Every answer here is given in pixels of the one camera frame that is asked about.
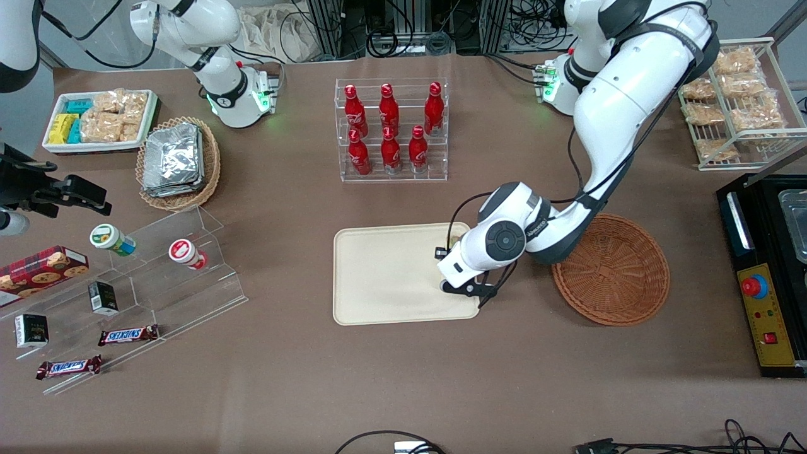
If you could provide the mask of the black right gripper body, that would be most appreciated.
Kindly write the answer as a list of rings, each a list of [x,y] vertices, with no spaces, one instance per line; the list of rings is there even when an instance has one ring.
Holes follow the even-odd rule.
[[[2,208],[22,209],[56,218],[59,213],[57,206],[34,201],[34,198],[39,190],[48,190],[55,182],[48,173],[57,170],[58,166],[49,161],[41,163],[6,143],[2,143],[1,159]]]

